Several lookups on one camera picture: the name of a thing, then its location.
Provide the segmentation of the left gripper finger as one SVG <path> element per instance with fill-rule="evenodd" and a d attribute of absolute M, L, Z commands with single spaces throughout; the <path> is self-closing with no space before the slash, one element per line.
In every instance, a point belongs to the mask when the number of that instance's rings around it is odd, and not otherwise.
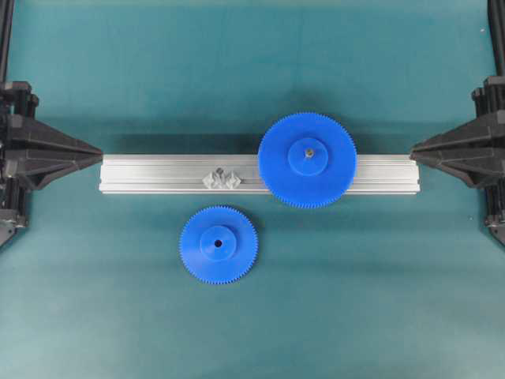
<path fill-rule="evenodd" d="M 48 126 L 34 118 L 21 115 L 8 116 L 9 149 L 49 150 L 103 155 L 103 152 L 85 141 Z"/>
<path fill-rule="evenodd" d="M 10 177 L 27 190 L 41 190 L 56 179 L 103 161 L 102 155 L 60 154 L 10 160 Z"/>

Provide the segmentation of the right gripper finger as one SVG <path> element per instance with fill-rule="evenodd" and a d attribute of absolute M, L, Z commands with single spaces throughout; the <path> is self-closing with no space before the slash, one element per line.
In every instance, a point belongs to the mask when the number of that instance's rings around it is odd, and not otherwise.
<path fill-rule="evenodd" d="M 415 144 L 410 155 L 455 149 L 495 148 L 502 144 L 502 115 L 485 114 Z"/>
<path fill-rule="evenodd" d="M 411 152 L 410 158 L 463 181 L 486 187 L 502 178 L 502 158 L 492 152 Z"/>

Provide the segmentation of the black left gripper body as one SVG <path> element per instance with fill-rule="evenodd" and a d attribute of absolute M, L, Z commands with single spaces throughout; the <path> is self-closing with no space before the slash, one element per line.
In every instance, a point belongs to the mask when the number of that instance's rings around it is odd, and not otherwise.
<path fill-rule="evenodd" d="M 29 191 L 21 187 L 18 179 L 6 173 L 8 150 L 13 149 L 9 139 L 10 115 L 35 117 L 39 99 L 32 94 L 28 82 L 1 83 L 1 236 L 14 237 L 17 230 L 28 226 L 27 203 Z"/>

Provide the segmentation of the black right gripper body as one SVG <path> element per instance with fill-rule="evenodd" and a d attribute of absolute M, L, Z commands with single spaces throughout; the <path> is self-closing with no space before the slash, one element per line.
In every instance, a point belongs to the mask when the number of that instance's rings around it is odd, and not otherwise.
<path fill-rule="evenodd" d="M 490 76 L 482 88 L 472 92 L 476 115 L 491 114 L 504 110 L 504 76 Z M 492 237 L 504 236 L 504 178 L 484 188 L 486 217 L 484 225 Z"/>

